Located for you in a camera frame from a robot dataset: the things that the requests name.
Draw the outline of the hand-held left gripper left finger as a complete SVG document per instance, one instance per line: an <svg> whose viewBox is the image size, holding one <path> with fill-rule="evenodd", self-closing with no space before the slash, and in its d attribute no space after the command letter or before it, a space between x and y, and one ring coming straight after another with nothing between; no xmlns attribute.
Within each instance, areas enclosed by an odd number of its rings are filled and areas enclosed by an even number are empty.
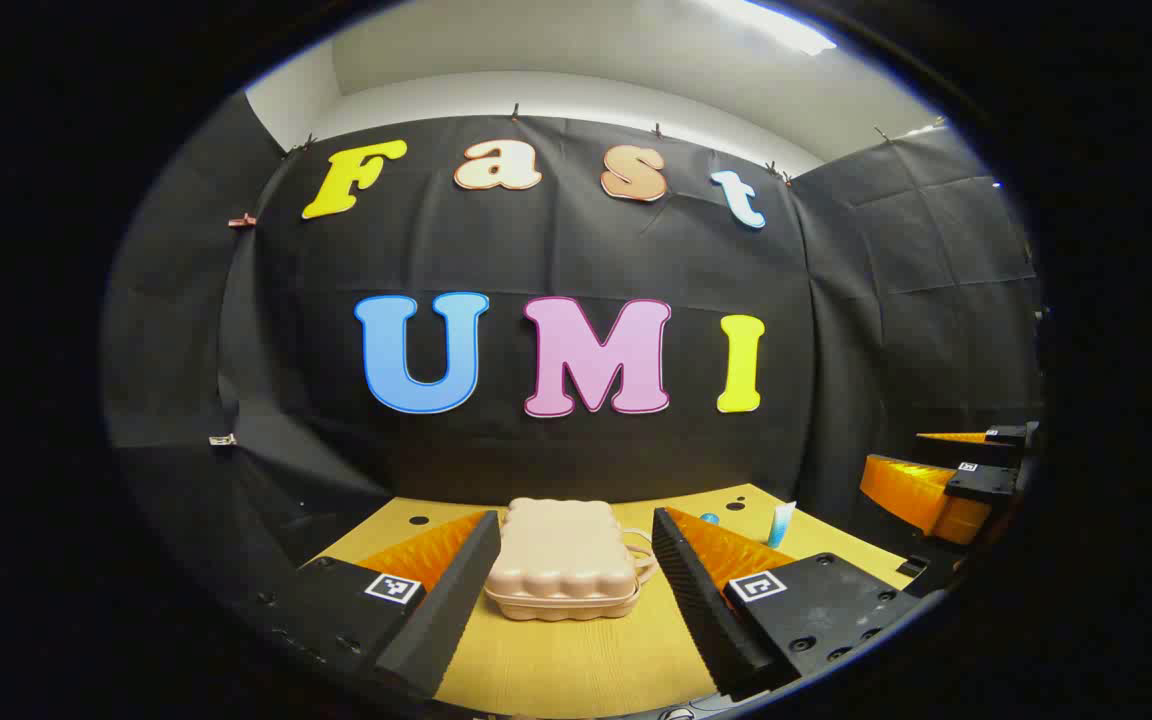
<svg viewBox="0 0 1152 720"><path fill-rule="evenodd" d="M361 562L308 561L238 612L338 685L429 702L499 552L497 511L471 511Z"/></svg>

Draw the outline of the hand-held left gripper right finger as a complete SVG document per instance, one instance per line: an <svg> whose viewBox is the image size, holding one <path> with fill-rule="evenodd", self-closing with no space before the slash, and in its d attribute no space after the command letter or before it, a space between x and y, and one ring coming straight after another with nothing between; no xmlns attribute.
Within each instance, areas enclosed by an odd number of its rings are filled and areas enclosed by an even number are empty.
<svg viewBox="0 0 1152 720"><path fill-rule="evenodd" d="M838 553L791 559L672 507L653 511L652 543L710 679L732 700L826 670L918 602Z"/></svg>

